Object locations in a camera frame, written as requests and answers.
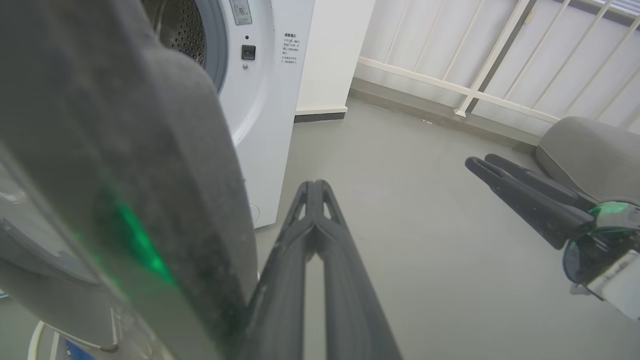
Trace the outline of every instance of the railing bar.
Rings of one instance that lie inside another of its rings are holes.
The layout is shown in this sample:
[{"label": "railing bar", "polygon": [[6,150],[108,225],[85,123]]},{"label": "railing bar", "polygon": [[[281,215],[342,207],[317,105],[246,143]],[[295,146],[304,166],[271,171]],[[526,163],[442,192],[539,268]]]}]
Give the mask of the railing bar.
[{"label": "railing bar", "polygon": [[480,3],[478,3],[478,6],[476,7],[476,11],[474,12],[474,16],[471,18],[471,21],[469,22],[469,25],[467,26],[467,29],[465,30],[464,35],[462,35],[462,39],[460,39],[460,43],[458,44],[458,47],[456,48],[456,52],[453,53],[453,57],[451,58],[451,61],[449,62],[447,69],[444,70],[444,75],[442,76],[443,80],[447,79],[447,75],[449,75],[449,72],[451,71],[451,68],[453,67],[453,64],[456,62],[456,59],[458,58],[458,55],[460,55],[460,51],[462,50],[462,47],[465,45],[465,42],[467,41],[467,37],[469,36],[469,33],[471,32],[471,28],[474,27],[474,24],[476,23],[476,20],[478,19],[478,15],[480,14],[480,10],[482,8],[482,5],[484,4],[484,0],[480,0]]},{"label": "railing bar", "polygon": [[477,97],[475,96],[475,94],[479,93],[478,89],[484,82],[484,79],[487,77],[487,74],[489,73],[489,71],[491,71],[491,68],[495,63],[495,60],[500,55],[502,48],[509,40],[511,33],[513,32],[513,29],[518,24],[520,17],[524,13],[524,11],[527,9],[528,5],[529,5],[529,2],[527,0],[519,0],[516,6],[513,8],[513,11],[511,12],[509,19],[507,20],[504,27],[502,28],[500,35],[498,35],[498,38],[495,40],[495,43],[491,48],[491,51],[489,52],[489,55],[487,55],[486,59],[484,59],[484,63],[480,68],[480,71],[476,74],[476,78],[471,84],[472,93],[470,95],[467,95],[464,98],[464,100],[462,100],[462,103],[460,104],[460,106],[458,106],[458,108],[455,110],[456,115],[462,116],[462,117],[466,116],[465,110],[469,107],[469,104],[471,104],[471,101],[473,100],[473,98]]},{"label": "railing bar", "polygon": [[533,61],[533,59],[538,54],[538,50],[540,49],[540,47],[547,41],[547,38],[551,35],[551,31],[556,26],[558,20],[560,19],[560,16],[564,13],[564,10],[569,5],[570,1],[571,0],[564,0],[564,2],[562,3],[562,7],[560,7],[560,10],[556,13],[556,16],[551,21],[551,24],[549,24],[549,27],[547,28],[545,33],[540,38],[540,41],[538,42],[536,47],[533,49],[533,52],[529,55],[529,58],[524,63],[524,66],[522,67],[522,69],[520,69],[520,72],[516,76],[516,79],[511,83],[511,86],[509,86],[509,90],[507,90],[507,94],[504,96],[504,98],[506,100],[508,100],[511,97],[511,94],[513,93],[513,90],[516,88],[517,84],[520,82],[520,79],[522,79],[522,76],[524,76],[524,74],[529,69],[529,65],[531,65],[531,62]]},{"label": "railing bar", "polygon": [[420,81],[421,83],[426,83],[426,84],[430,84],[433,86],[437,86],[446,90],[450,90],[453,92],[458,92],[460,94],[463,95],[467,95],[467,96],[475,96],[480,100],[483,101],[487,101],[490,102],[492,104],[496,104],[498,106],[502,106],[503,108],[507,108],[507,109],[511,109],[520,113],[523,113],[525,115],[531,116],[531,117],[535,117],[537,119],[549,122],[551,124],[555,124],[556,122],[558,122],[560,119],[557,117],[554,117],[552,115],[543,113],[541,111],[538,110],[534,110],[534,109],[530,109],[527,108],[526,106],[522,106],[519,104],[516,104],[514,102],[511,101],[507,101],[504,99],[500,99],[499,97],[495,97],[483,92],[474,92],[471,89],[458,85],[458,84],[454,84],[454,83],[450,83],[448,81],[444,81],[441,79],[437,79],[428,75],[423,75],[423,74],[418,74],[416,72],[412,72],[410,70],[406,70],[406,69],[402,69],[400,67],[396,67],[393,65],[389,65],[389,64],[384,64],[381,63],[379,61],[376,60],[372,60],[369,58],[363,58],[360,57],[358,59],[358,63],[368,66],[368,67],[372,67],[375,69],[379,69],[382,71],[386,71],[389,72],[391,74],[395,74],[398,76],[402,76],[404,78],[408,78],[408,79],[412,79],[412,80],[416,80],[416,81]]},{"label": "railing bar", "polygon": [[444,8],[444,4],[446,2],[447,0],[442,0],[442,2],[440,3],[440,7],[438,8],[436,17],[435,19],[433,19],[433,23],[431,24],[431,29],[429,29],[429,34],[427,35],[427,39],[425,39],[424,44],[422,45],[422,50],[420,50],[420,55],[418,56],[418,60],[415,62],[415,65],[413,66],[413,72],[415,72],[418,69],[418,66],[420,66],[422,62],[422,57],[427,53],[427,49],[431,44],[432,34],[436,28],[436,25],[438,24],[438,21],[440,20],[440,14],[442,13],[442,8]]},{"label": "railing bar", "polygon": [[600,21],[600,19],[602,19],[602,17],[604,16],[604,13],[607,12],[609,7],[611,6],[611,3],[613,3],[613,0],[607,0],[607,2],[604,4],[604,6],[600,9],[600,11],[598,12],[598,15],[593,20],[593,22],[591,23],[591,25],[589,26],[587,31],[585,31],[584,34],[582,34],[582,37],[578,41],[578,44],[576,44],[575,47],[573,47],[573,49],[571,50],[571,53],[569,54],[569,56],[567,56],[566,59],[564,59],[563,64],[556,71],[556,73],[554,74],[554,77],[551,78],[551,81],[549,81],[549,84],[547,84],[547,87],[544,89],[544,91],[542,91],[542,94],[540,94],[540,97],[538,98],[538,100],[536,100],[536,103],[533,105],[534,109],[537,108],[538,105],[540,105],[540,102],[547,96],[547,94],[549,93],[549,90],[551,90],[551,88],[553,87],[553,85],[556,82],[556,79],[558,78],[558,76],[560,76],[560,74],[562,74],[562,72],[564,70],[564,67],[569,63],[571,58],[573,58],[573,55],[576,53],[576,51],[578,51],[582,47],[582,44],[584,43],[584,39],[586,39],[589,36],[589,34],[591,33],[591,31],[593,31],[593,29],[595,28],[596,24],[598,24],[598,21]]},{"label": "railing bar", "polygon": [[396,44],[396,39],[398,38],[398,30],[400,29],[400,25],[404,22],[404,17],[406,16],[406,9],[411,0],[404,0],[404,7],[402,8],[402,15],[400,15],[400,20],[398,20],[398,25],[396,25],[396,31],[394,32],[394,37],[391,40],[391,45],[389,45],[389,50],[387,51],[387,57],[385,58],[385,64],[389,63],[389,56],[391,56],[391,50],[393,50],[394,45]]},{"label": "railing bar", "polygon": [[636,71],[634,71],[634,73],[631,74],[631,76],[629,76],[627,81],[618,89],[618,91],[612,97],[609,98],[606,105],[602,108],[602,110],[600,110],[600,113],[596,115],[595,117],[596,121],[600,121],[600,117],[602,117],[602,115],[611,107],[611,105],[616,101],[618,96],[620,96],[620,94],[622,94],[629,87],[629,85],[631,85],[631,82],[633,82],[633,80],[637,77],[638,74],[640,74],[640,66],[638,66]]},{"label": "railing bar", "polygon": [[596,72],[591,76],[589,81],[587,81],[587,83],[582,87],[578,95],[569,104],[569,106],[566,109],[566,112],[564,113],[565,116],[566,116],[566,113],[568,113],[569,110],[571,110],[571,107],[575,105],[576,102],[578,102],[578,100],[582,97],[582,95],[584,95],[584,92],[587,91],[589,86],[591,86],[592,82],[600,75],[601,71],[609,64],[611,59],[614,56],[616,56],[616,54],[618,53],[618,50],[620,50],[620,47],[622,47],[622,45],[624,45],[625,42],[627,42],[629,37],[631,37],[631,35],[636,31],[638,25],[640,25],[640,16],[636,17],[634,23],[631,24],[631,27],[629,27],[625,36],[618,42],[618,45],[616,45],[616,47],[609,53],[607,58],[602,62],[602,64],[600,64],[600,67],[598,68],[598,70],[596,70]]}]

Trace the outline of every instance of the white railing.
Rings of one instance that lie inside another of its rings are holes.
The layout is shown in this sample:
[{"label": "white railing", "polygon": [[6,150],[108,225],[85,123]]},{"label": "white railing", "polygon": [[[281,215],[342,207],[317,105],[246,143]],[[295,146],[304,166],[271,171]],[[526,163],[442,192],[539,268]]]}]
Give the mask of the white railing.
[{"label": "white railing", "polygon": [[[479,100],[486,101],[486,102],[489,102],[489,103],[492,103],[492,104],[495,104],[495,105],[498,105],[498,106],[502,106],[503,108],[507,108],[507,109],[514,110],[514,111],[523,113],[523,114],[531,116],[531,117],[535,117],[535,118],[540,119],[540,120],[544,120],[545,122],[549,122],[551,124],[557,122],[560,119],[560,117],[557,117],[557,116],[554,116],[554,115],[551,115],[551,114],[548,114],[548,113],[540,111],[538,109],[540,103],[550,93],[551,89],[553,89],[553,87],[556,86],[558,78],[565,71],[565,69],[567,68],[567,65],[571,62],[571,60],[575,56],[575,54],[577,52],[579,52],[579,50],[581,49],[581,47],[585,43],[585,39],[587,39],[587,37],[593,32],[593,30],[595,29],[595,26],[598,24],[598,22],[600,22],[602,20],[602,17],[604,16],[604,14],[609,9],[609,7],[612,5],[612,2],[613,2],[613,0],[606,1],[606,3],[602,6],[602,8],[600,9],[600,11],[596,15],[596,17],[593,19],[593,21],[589,25],[588,29],[585,30],[585,32],[582,34],[580,40],[578,40],[578,42],[573,47],[573,49],[571,50],[569,55],[566,57],[566,59],[564,60],[562,65],[556,70],[556,72],[553,75],[553,77],[551,78],[551,80],[547,83],[547,85],[545,86],[545,88],[542,91],[542,93],[540,93],[538,98],[535,100],[534,105],[531,106],[531,107],[527,107],[527,106],[524,106],[523,104],[518,104],[516,102],[510,101],[510,98],[512,97],[514,89],[516,88],[516,86],[519,84],[519,82],[522,80],[523,76],[530,69],[531,63],[537,57],[540,49],[543,47],[545,42],[549,39],[551,32],[556,27],[556,25],[558,23],[558,20],[560,19],[562,14],[565,12],[567,6],[569,5],[570,0],[564,0],[563,1],[560,9],[557,11],[557,13],[555,14],[554,18],[552,19],[552,21],[550,22],[550,24],[546,28],[544,34],[542,35],[542,37],[540,38],[540,40],[536,44],[536,47],[533,49],[533,51],[529,55],[528,59],[524,62],[524,65],[520,69],[519,73],[517,74],[517,76],[515,76],[513,82],[508,87],[504,97],[498,97],[498,96],[490,95],[490,94],[487,94],[485,92],[480,91],[479,89],[480,89],[481,85],[483,84],[483,82],[485,81],[487,75],[489,74],[490,69],[493,67],[494,63],[496,62],[496,60],[497,60],[500,52],[502,51],[503,47],[506,45],[507,40],[508,40],[509,36],[512,34],[512,31],[514,30],[519,18],[523,15],[525,9],[527,8],[528,0],[519,0],[517,2],[515,7],[513,8],[513,11],[511,12],[511,15],[509,16],[509,18],[506,21],[504,27],[502,28],[502,31],[499,33],[499,35],[495,39],[495,43],[494,43],[493,47],[491,48],[491,51],[488,53],[488,56],[484,59],[483,64],[481,65],[481,67],[477,71],[477,73],[476,73],[473,81],[471,82],[470,86],[463,86],[463,85],[460,85],[460,84],[457,84],[457,83],[453,83],[453,82],[447,81],[447,77],[448,77],[448,75],[449,75],[449,73],[450,73],[450,71],[452,69],[452,66],[456,63],[456,60],[458,59],[458,55],[460,54],[462,47],[464,46],[465,42],[467,41],[468,34],[472,31],[472,28],[473,28],[474,24],[476,23],[476,20],[478,18],[478,15],[480,13],[481,8],[484,5],[485,0],[480,0],[480,2],[477,5],[477,8],[475,9],[475,12],[474,12],[474,14],[473,14],[473,16],[472,16],[472,18],[470,20],[470,22],[468,24],[464,24],[463,25],[463,26],[466,26],[466,30],[465,30],[465,32],[464,32],[464,34],[463,34],[463,36],[462,36],[462,38],[461,38],[461,40],[459,42],[454,54],[453,54],[453,57],[451,58],[451,61],[449,62],[449,64],[447,65],[447,67],[446,67],[446,69],[444,71],[444,75],[441,78],[436,78],[436,77],[433,77],[433,76],[421,74],[421,73],[417,72],[417,69],[419,68],[421,63],[424,61],[424,58],[427,56],[427,54],[429,54],[429,51],[432,50],[431,49],[431,43],[433,41],[432,34],[434,33],[435,28],[438,26],[438,23],[441,20],[441,14],[442,14],[442,11],[443,11],[442,9],[445,6],[447,0],[443,0],[440,3],[440,6],[438,7],[437,13],[435,15],[435,19],[434,19],[432,25],[429,28],[429,33],[426,36],[426,39],[425,39],[424,44],[422,46],[422,49],[420,50],[420,54],[418,55],[417,61],[415,62],[415,65],[413,66],[413,68],[409,70],[409,69],[404,69],[402,67],[398,67],[398,66],[394,66],[394,65],[389,64],[389,59],[393,55],[393,53],[395,51],[395,48],[396,48],[396,42],[397,42],[397,39],[399,37],[399,31],[400,31],[400,29],[401,29],[401,27],[403,25],[403,22],[405,21],[405,19],[407,17],[406,13],[408,12],[408,9],[409,9],[412,1],[418,1],[418,0],[406,0],[404,2],[401,16],[399,18],[399,21],[398,21],[396,27],[395,27],[394,36],[392,38],[391,44],[389,45],[388,51],[386,53],[385,61],[384,62],[380,62],[380,61],[377,61],[377,60],[373,60],[371,58],[366,58],[366,57],[362,57],[361,56],[359,58],[359,60],[358,60],[359,64],[365,65],[367,67],[371,67],[371,68],[374,68],[374,69],[382,70],[383,72],[386,72],[386,73],[395,74],[395,75],[402,76],[404,78],[412,79],[412,80],[415,80],[415,81],[420,81],[421,83],[434,85],[434,86],[437,86],[437,87],[440,87],[440,88],[443,88],[443,89],[446,89],[446,90],[450,90],[450,91],[453,91],[453,92],[456,92],[456,93],[464,95],[462,101],[459,103],[459,105],[456,107],[456,109],[454,111],[455,114],[457,114],[459,116],[462,116],[462,117],[465,116],[465,112],[466,112],[467,108],[469,107],[470,103],[473,101],[473,99],[479,99]],[[608,54],[606,59],[600,64],[599,68],[597,68],[597,70],[590,76],[589,80],[580,89],[580,91],[573,98],[573,100],[570,101],[569,106],[567,107],[566,111],[571,110],[572,106],[574,104],[576,104],[576,102],[578,102],[583,97],[583,95],[585,94],[587,89],[589,89],[593,85],[594,80],[597,79],[601,75],[602,71],[607,66],[610,65],[611,60],[617,54],[619,54],[620,48],[634,34],[634,32],[636,31],[636,29],[638,28],[639,25],[640,25],[640,16],[638,16],[635,19],[635,21],[628,28],[627,32],[622,37],[622,39],[617,43],[617,45],[614,47],[614,49]],[[614,102],[618,98],[618,96],[620,96],[625,90],[627,90],[627,88],[636,79],[636,77],[638,76],[639,72],[640,72],[640,66],[638,66],[637,70],[633,74],[631,74],[631,76],[626,80],[626,82],[624,84],[622,84],[621,86],[618,87],[617,91],[613,92],[612,95],[603,102],[604,105],[602,106],[600,111],[598,111],[597,116],[594,116],[594,118],[599,119],[607,111],[607,109],[609,109],[614,104]],[[621,127],[621,128],[624,128],[624,129],[628,129],[629,126],[631,126],[631,124],[633,124],[637,120],[640,120],[640,105],[636,108],[635,111],[633,111],[628,116],[627,119],[625,119],[623,122],[621,122],[618,125],[618,127]]]}]

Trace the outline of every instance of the warning label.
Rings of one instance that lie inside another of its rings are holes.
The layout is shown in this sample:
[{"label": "warning label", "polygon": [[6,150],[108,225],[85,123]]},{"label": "warning label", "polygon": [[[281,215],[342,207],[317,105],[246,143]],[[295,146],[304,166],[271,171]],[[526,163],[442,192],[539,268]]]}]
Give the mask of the warning label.
[{"label": "warning label", "polygon": [[298,63],[298,54],[300,53],[300,40],[298,36],[292,33],[285,33],[282,41],[281,63],[295,64]]}]

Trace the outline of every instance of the white base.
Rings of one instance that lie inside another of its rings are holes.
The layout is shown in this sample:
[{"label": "white base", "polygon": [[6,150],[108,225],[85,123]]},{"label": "white base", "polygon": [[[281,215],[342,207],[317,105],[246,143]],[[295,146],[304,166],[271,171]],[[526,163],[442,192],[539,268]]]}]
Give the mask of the white base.
[{"label": "white base", "polygon": [[336,108],[296,109],[296,115],[345,113],[347,110],[348,108],[346,106],[338,106]]}]

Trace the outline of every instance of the railing post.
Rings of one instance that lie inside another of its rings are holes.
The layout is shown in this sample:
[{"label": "railing post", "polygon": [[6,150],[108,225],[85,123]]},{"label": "railing post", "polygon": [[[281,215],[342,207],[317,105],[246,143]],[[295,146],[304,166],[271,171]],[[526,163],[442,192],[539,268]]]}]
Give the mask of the railing post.
[{"label": "railing post", "polygon": [[456,115],[459,115],[462,117],[466,116],[465,110],[471,103],[471,100],[473,100],[475,94],[478,92],[480,85],[482,85],[484,78],[489,73],[489,70],[493,66],[493,63],[498,57],[498,54],[500,54],[500,52],[502,51],[502,48],[504,47],[504,44],[507,42],[509,35],[513,31],[513,28],[515,28],[516,23],[518,22],[518,19],[520,18],[522,13],[524,13],[525,8],[527,7],[527,3],[528,3],[528,0],[519,0],[515,8],[513,8],[513,11],[511,12],[511,16],[509,16],[507,23],[504,25],[504,28],[500,32],[498,39],[496,39],[495,44],[493,45],[491,51],[489,52],[489,55],[484,60],[484,64],[480,68],[480,71],[478,72],[476,78],[474,79],[474,82],[471,84],[471,92],[465,97],[464,100],[462,100],[462,103],[460,104],[460,106],[458,106],[458,108],[455,110]]}]

